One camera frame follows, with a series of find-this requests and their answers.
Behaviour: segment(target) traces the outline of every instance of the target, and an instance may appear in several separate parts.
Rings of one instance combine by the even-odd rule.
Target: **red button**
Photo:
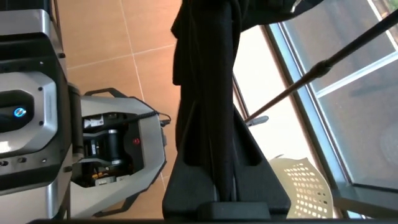
[[[132,143],[135,145],[138,145],[140,143],[140,140],[138,138],[134,139],[134,140],[132,140]]]

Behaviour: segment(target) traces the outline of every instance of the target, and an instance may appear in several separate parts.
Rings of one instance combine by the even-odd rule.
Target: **glass pane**
[[[285,29],[294,44],[305,70],[326,59],[375,25],[382,13],[377,9],[382,0],[326,0],[312,10],[285,22]],[[396,50],[394,39],[383,34],[350,55],[330,73],[312,85],[315,91],[377,61]]]
[[[351,180],[398,189],[398,61],[318,99]]]

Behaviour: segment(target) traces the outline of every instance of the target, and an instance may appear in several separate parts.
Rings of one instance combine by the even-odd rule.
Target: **black fabric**
[[[176,145],[178,150],[196,102],[202,116],[197,128],[204,130],[199,143],[202,147],[211,147],[213,181],[221,201],[230,199],[233,186],[232,73],[240,33],[259,24],[291,19],[322,1],[304,0],[294,14],[270,7],[264,3],[266,0],[182,1],[172,26],[177,38],[173,84],[181,86]]]

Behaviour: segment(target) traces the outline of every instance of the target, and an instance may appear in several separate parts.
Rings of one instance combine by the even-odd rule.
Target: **tile floor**
[[[162,197],[176,157],[174,127],[179,87],[172,85],[175,39],[170,27],[180,0],[58,0],[58,6],[70,82],[76,84],[82,93],[99,88],[117,88],[126,95],[143,99],[173,118],[172,124],[165,129],[168,163],[161,176],[148,191],[140,194],[129,211],[106,217],[162,218]],[[245,98],[267,96],[261,101],[247,102],[252,113],[280,92],[284,84],[259,28],[246,32],[242,42],[245,44],[242,44],[234,71],[239,85],[242,83],[244,95],[248,96]],[[258,53],[259,46],[264,52],[256,55],[254,52]],[[253,78],[264,74],[271,79],[254,81]],[[267,86],[250,85],[260,82]],[[289,99],[284,102],[279,109],[270,110],[271,120],[266,123],[270,125],[254,127],[252,133],[267,157],[281,152],[311,157],[294,106]],[[297,138],[285,141],[284,130],[290,130],[289,135]],[[263,136],[270,136],[268,139],[273,141],[263,143]],[[284,145],[280,146],[278,142],[284,142]]]

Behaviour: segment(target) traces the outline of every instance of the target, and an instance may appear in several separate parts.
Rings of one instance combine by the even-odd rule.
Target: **beige plastic chair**
[[[292,201],[287,218],[333,218],[330,188],[307,158],[276,158],[270,165]]]

